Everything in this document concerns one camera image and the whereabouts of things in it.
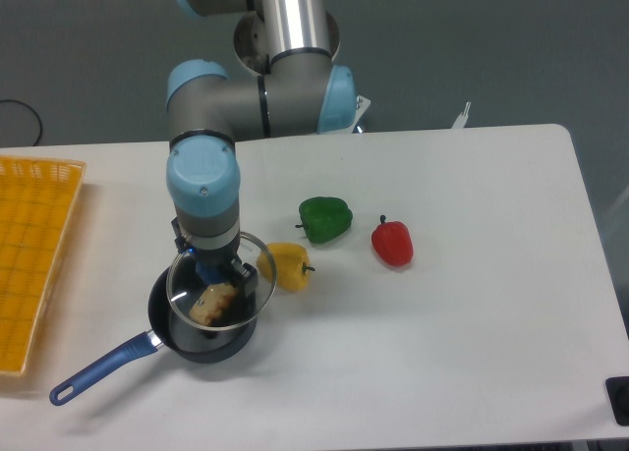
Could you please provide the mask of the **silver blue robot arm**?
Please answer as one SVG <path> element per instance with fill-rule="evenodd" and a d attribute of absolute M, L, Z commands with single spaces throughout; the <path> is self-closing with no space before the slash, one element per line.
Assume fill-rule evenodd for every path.
<path fill-rule="evenodd" d="M 166 184 L 178 248 L 200 278 L 232 277 L 240 245 L 238 138 L 352 129 L 358 95 L 352 72 L 333 61 L 323 0 L 177 0 L 198 17 L 248 12 L 261 21 L 263 71 L 244 80 L 202 59 L 170 74 Z"/>

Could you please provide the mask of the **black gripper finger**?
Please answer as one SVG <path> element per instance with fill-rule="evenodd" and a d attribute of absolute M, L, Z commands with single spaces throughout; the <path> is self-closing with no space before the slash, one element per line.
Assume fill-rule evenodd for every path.
<path fill-rule="evenodd" d="M 229 278 L 230 282 L 245 298 L 256 293 L 257 270 L 249 263 L 234 258 L 230 264 Z"/>
<path fill-rule="evenodd" d="M 173 229 L 174 236 L 175 236 L 174 243 L 175 243 L 177 252 L 181 253 L 183 251 L 183 236 L 181 233 L 181 229 L 180 229 L 180 225 L 179 225 L 179 221 L 177 217 L 171 220 L 171 227 Z"/>

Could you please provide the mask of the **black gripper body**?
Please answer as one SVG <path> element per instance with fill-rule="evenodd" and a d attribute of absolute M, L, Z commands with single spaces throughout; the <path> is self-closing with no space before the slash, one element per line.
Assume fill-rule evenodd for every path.
<path fill-rule="evenodd" d="M 186 246 L 193 251 L 195 260 L 203 268 L 216 269 L 229 266 L 237 257 L 240 236 L 223 234 L 219 237 L 184 238 Z"/>

